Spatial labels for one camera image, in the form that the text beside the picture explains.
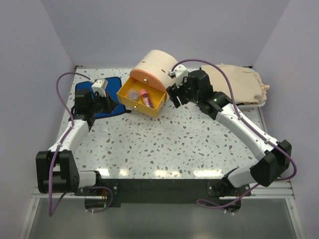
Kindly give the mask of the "yellow drawer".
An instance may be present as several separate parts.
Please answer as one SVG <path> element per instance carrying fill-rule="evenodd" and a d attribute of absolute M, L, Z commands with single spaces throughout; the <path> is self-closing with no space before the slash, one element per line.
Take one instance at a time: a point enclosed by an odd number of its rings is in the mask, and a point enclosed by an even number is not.
<path fill-rule="evenodd" d="M 134 101 L 129 98 L 129 90 L 146 90 L 149 94 L 149 99 L 153 104 L 154 108 L 147 107 L 143 99 L 140 97 L 139 101 Z M 128 80 L 122 85 L 122 87 L 117 92 L 118 100 L 121 104 L 126 107 L 132 108 L 133 110 L 139 111 L 143 114 L 149 115 L 151 117 L 157 118 L 159 111 L 166 101 L 166 92 L 162 92 L 158 89 L 155 89 L 151 86 L 148 86 L 132 77 L 129 77 Z"/>

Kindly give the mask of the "clear box of clips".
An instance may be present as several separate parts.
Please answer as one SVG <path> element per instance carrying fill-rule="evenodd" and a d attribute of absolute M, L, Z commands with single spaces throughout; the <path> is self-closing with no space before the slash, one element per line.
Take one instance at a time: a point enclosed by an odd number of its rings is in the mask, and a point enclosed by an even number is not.
<path fill-rule="evenodd" d="M 139 99 L 140 99 L 140 94 L 139 94 L 139 91 L 137 89 L 128 90 L 127 95 L 128 95 L 128 98 L 130 100 L 133 100 L 133 101 L 136 101 L 136 102 L 138 102 Z"/>

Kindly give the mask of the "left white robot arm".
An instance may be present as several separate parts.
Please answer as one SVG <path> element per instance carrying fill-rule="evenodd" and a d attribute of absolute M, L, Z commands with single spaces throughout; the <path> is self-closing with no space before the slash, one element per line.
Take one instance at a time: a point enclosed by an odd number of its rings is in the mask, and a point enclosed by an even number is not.
<path fill-rule="evenodd" d="M 40 151 L 36 155 L 40 193 L 48 194 L 49 188 L 52 188 L 53 193 L 76 193 L 84 187 L 91 195 L 99 195 L 103 191 L 103 183 L 98 180 L 100 174 L 96 170 L 79 171 L 74 153 L 90 132 L 96 115 L 110 114 L 117 106 L 118 103 L 107 92 L 102 95 L 89 89 L 75 92 L 74 112 L 67 129 L 47 151 Z"/>

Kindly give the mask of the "pink pencil case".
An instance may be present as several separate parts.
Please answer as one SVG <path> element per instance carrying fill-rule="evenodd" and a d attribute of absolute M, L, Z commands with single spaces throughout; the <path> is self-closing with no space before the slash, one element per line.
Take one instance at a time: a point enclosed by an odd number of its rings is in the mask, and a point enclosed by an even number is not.
<path fill-rule="evenodd" d="M 151 99 L 149 97 L 148 91 L 145 90 L 145 89 L 142 89 L 142 90 L 140 90 L 140 95 L 142 97 L 144 105 L 153 109 L 154 106 L 153 106 L 153 103 L 152 103 L 152 101 L 151 101 Z"/>

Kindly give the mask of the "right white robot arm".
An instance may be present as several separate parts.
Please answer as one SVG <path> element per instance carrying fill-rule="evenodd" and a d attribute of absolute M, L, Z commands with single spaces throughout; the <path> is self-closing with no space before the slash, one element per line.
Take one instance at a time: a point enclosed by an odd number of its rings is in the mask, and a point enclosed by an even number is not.
<path fill-rule="evenodd" d="M 224 176 L 222 190 L 226 195 L 232 196 L 241 186 L 254 182 L 268 187 L 289 168 L 291 144 L 287 140 L 278 141 L 252 123 L 225 93 L 213 89 L 205 71 L 170 71 L 168 75 L 174 84 L 166 91 L 176 108 L 189 102 L 196 104 L 201 112 L 234 133 L 258 161 Z"/>

